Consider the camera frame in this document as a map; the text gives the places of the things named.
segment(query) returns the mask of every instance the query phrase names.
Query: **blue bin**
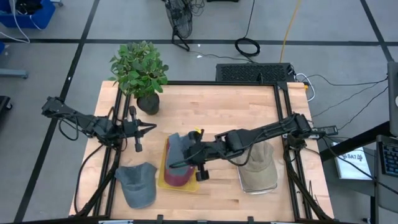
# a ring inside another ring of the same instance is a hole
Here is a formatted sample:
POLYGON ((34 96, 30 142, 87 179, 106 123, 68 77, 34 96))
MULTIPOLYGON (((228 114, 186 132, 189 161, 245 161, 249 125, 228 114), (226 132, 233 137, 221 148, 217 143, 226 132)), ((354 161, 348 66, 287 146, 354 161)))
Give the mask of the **blue bin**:
POLYGON ((2 51, 6 48, 6 46, 4 45, 3 42, 0 42, 0 54, 2 53, 2 51))
MULTIPOLYGON (((18 21, 18 25, 20 28, 34 28, 44 29, 49 24, 52 15, 55 12, 55 6, 51 2, 51 0, 35 0, 40 2, 43 6, 42 9, 39 9, 33 15, 18 15, 16 14, 16 18, 18 21)), ((17 24, 14 20, 14 15, 12 15, 11 6, 9 4, 9 0, 0 0, 0 11, 7 12, 8 14, 0 14, 0 22, 8 28, 16 28, 17 24)))

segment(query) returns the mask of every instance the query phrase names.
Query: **yellow tray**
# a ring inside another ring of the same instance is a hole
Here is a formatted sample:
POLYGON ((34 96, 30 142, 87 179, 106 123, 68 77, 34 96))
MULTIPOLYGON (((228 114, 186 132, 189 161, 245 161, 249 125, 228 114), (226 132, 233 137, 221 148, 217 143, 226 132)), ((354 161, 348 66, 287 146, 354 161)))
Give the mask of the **yellow tray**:
POLYGON ((159 177, 157 179, 157 185, 160 188, 163 189, 170 189, 170 190, 183 190, 183 191, 187 191, 187 192, 195 192, 199 189, 199 184, 196 180, 196 177, 194 175, 194 173, 197 171, 197 169, 195 168, 195 170, 193 171, 193 174, 191 175, 191 177, 189 178, 188 182, 183 185, 183 186, 171 186, 168 183, 166 183, 165 179, 164 179, 164 172, 165 172, 165 163, 166 163, 166 154, 167 154, 167 141, 169 139, 167 138, 164 144, 164 148, 163 148, 163 156, 162 156, 162 164, 160 165, 160 172, 159 172, 159 177))

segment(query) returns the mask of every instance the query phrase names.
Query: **fan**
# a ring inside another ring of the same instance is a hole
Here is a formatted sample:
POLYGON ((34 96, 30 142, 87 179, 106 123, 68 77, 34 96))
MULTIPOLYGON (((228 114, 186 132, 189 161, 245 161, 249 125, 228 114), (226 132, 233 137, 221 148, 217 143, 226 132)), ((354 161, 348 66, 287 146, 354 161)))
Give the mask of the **fan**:
POLYGON ((189 51, 190 48, 184 41, 192 33, 192 12, 189 0, 165 0, 165 6, 167 16, 173 28, 172 43, 189 51), (175 36, 182 41, 184 46, 175 42, 175 36))

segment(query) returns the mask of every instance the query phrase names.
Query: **paper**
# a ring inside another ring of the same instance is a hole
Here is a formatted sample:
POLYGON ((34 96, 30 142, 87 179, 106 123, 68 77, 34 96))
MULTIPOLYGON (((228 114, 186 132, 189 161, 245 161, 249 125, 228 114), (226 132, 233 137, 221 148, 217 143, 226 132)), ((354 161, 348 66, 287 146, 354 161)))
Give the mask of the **paper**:
MULTIPOLYGON (((359 147, 351 152, 347 152, 346 154, 341 155, 340 158, 356 165, 362 171, 371 175, 371 172, 370 172, 369 166, 368 166, 368 162, 366 160, 366 156, 365 156, 365 153, 364 153, 362 147, 359 147)), ((341 159, 339 159, 337 157, 335 158, 335 160, 336 160, 336 167, 337 167, 337 172, 338 172, 339 178, 353 179, 353 180, 372 180, 370 177, 361 173, 359 170, 357 170, 351 164, 349 164, 345 161, 342 161, 341 159)))

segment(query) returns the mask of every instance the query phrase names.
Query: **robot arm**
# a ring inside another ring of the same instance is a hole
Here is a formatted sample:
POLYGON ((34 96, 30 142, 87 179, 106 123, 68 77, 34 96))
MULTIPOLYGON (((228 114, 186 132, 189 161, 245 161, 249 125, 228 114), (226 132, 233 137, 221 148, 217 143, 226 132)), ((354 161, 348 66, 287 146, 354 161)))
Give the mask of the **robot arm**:
POLYGON ((85 115, 68 107, 59 98, 48 97, 47 102, 42 107, 42 114, 48 118, 67 119, 81 128, 81 132, 89 137, 97 137, 101 144, 115 147, 121 143, 122 139, 135 137, 136 151, 141 152, 142 146, 140 138, 145 133, 154 129, 156 124, 144 123, 136 119, 136 108, 130 106, 132 121, 124 119, 120 125, 113 125, 106 116, 85 115), (148 128, 139 130, 139 126, 148 128))
POLYGON ((215 136, 213 142, 202 142, 202 134, 196 134, 195 144, 184 152, 187 165, 197 166, 197 181, 209 179, 208 171, 204 169, 207 161, 238 157, 253 144, 288 134, 289 144, 293 147, 305 147, 304 139, 311 135, 312 129, 302 114, 293 114, 282 121, 247 130, 231 130, 215 136))

